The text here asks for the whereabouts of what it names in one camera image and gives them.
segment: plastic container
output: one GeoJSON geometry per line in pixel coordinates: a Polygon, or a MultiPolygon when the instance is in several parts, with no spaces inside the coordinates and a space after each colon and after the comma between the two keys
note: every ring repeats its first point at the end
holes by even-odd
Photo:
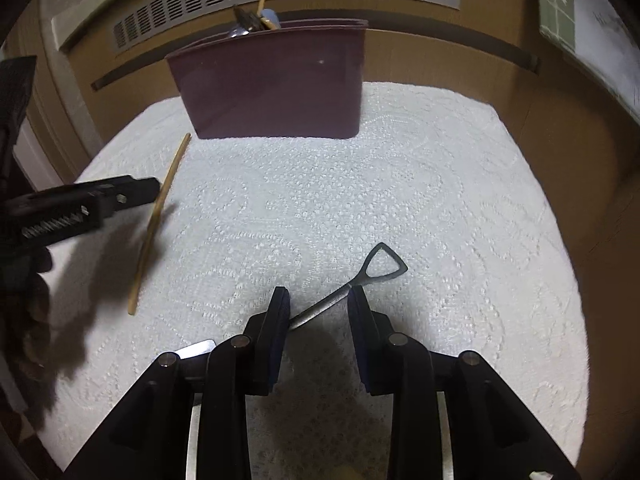
{"type": "Polygon", "coordinates": [[[358,133],[364,20],[297,20],[279,30],[199,40],[166,60],[197,135],[358,133]]]}

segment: triangular handle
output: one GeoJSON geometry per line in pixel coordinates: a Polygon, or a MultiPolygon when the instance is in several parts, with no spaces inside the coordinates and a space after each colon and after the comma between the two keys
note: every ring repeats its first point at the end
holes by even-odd
{"type": "Polygon", "coordinates": [[[355,285],[368,285],[369,283],[378,283],[378,282],[386,282],[388,280],[393,280],[398,276],[402,276],[405,272],[409,270],[409,267],[406,266],[406,263],[402,261],[402,258],[396,254],[396,252],[389,247],[387,244],[380,242],[377,244],[367,257],[364,259],[364,263],[362,264],[362,268],[360,272],[357,273],[356,277],[353,278],[349,284],[351,286],[355,285]],[[378,251],[385,251],[386,254],[391,256],[392,260],[398,264],[398,270],[394,270],[393,272],[389,272],[388,274],[383,274],[382,276],[369,276],[367,274],[367,269],[369,268],[369,264],[373,260],[373,257],[378,254],[378,251]]]}

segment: metal spoon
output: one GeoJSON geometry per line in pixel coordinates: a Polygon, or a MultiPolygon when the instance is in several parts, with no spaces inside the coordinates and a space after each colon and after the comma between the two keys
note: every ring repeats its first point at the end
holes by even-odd
{"type": "Polygon", "coordinates": [[[308,309],[303,310],[300,314],[292,317],[289,321],[289,330],[295,330],[299,326],[304,325],[307,321],[312,320],[316,316],[322,314],[329,307],[334,306],[334,304],[338,303],[338,301],[347,297],[347,294],[351,290],[352,286],[355,285],[369,285],[369,283],[379,283],[386,282],[388,280],[392,280],[401,276],[405,272],[407,272],[408,267],[406,263],[402,261],[402,258],[398,256],[387,244],[383,244],[380,242],[376,245],[371,252],[364,259],[364,263],[362,264],[362,268],[360,272],[358,272],[352,280],[349,280],[343,286],[341,286],[338,290],[334,290],[327,297],[322,298],[322,300],[318,301],[316,304],[313,304],[308,309]],[[391,256],[396,264],[398,264],[398,270],[394,270],[388,274],[383,274],[382,276],[369,276],[367,274],[367,267],[373,260],[373,257],[379,250],[385,251],[386,254],[391,256]]]}

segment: screw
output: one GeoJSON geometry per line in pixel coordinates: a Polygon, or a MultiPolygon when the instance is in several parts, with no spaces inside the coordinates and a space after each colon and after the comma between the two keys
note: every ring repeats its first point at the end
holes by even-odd
{"type": "Polygon", "coordinates": [[[476,366],[480,364],[480,355],[468,350],[462,354],[462,360],[469,366],[476,366]]]}
{"type": "Polygon", "coordinates": [[[161,367],[167,368],[174,364],[178,360],[178,356],[173,352],[165,352],[158,357],[158,364],[161,367]]]}
{"type": "Polygon", "coordinates": [[[409,338],[401,332],[393,332],[388,341],[393,346],[404,346],[409,342],[409,338]]]}
{"type": "Polygon", "coordinates": [[[233,348],[244,348],[245,346],[248,346],[250,342],[251,339],[244,334],[235,335],[231,338],[231,346],[233,348]]]}

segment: white tablecloth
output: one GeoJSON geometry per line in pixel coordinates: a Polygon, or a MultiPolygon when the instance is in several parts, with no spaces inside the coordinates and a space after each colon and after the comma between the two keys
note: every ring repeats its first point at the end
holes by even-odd
{"type": "MultiPolygon", "coordinates": [[[[588,396],[580,297],[520,150],[488,105],[399,84],[363,91],[353,139],[194,137],[135,317],[126,300],[149,206],[53,248],[56,379],[40,437],[60,466],[160,352],[241,332],[276,285],[296,314],[379,241],[409,271],[366,287],[372,308],[429,349],[479,351],[576,461],[588,396]]],[[[155,104],[82,180],[162,179],[189,131],[179,98],[155,104]]],[[[390,411],[360,384],[339,304],[289,335],[274,394],[248,399],[254,478],[316,478],[341,463],[385,478],[390,411]]]]}

